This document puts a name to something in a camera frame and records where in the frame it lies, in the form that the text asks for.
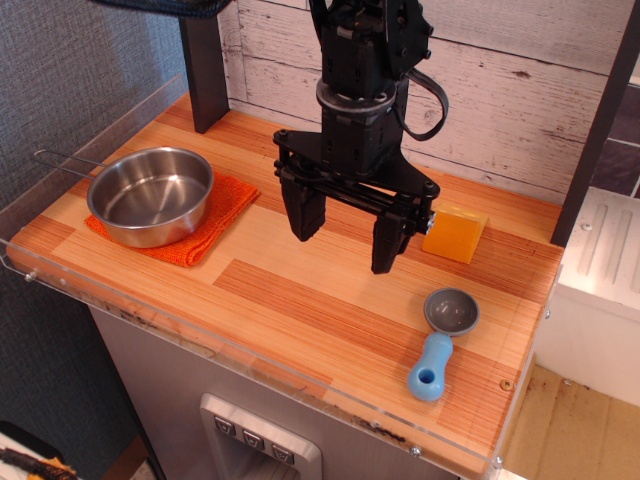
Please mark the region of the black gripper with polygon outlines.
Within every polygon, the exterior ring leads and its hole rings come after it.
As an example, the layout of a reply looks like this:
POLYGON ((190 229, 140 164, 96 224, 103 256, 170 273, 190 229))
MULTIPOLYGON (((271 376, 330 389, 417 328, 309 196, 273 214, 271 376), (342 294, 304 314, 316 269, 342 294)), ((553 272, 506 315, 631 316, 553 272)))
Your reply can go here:
POLYGON ((350 98, 319 83, 318 132, 280 130, 275 174, 293 234, 308 241, 325 223, 329 198, 376 221, 371 270, 389 273, 416 233, 434 222, 437 184, 403 156, 408 83, 391 82, 369 98, 350 98))

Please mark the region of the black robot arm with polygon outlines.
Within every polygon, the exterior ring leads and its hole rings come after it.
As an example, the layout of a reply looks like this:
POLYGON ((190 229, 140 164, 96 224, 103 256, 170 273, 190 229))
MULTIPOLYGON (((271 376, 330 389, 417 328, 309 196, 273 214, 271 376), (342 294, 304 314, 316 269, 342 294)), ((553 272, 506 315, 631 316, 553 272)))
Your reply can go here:
POLYGON ((410 83, 432 93, 448 113, 444 90, 416 68, 431 54, 433 28, 417 1, 313 1, 310 10, 322 53, 321 130, 274 135, 290 228, 309 240, 325 222, 328 198, 372 214, 371 269, 387 273, 410 239, 431 228, 440 193, 401 151, 405 135, 426 141, 444 125, 410 130, 410 83))

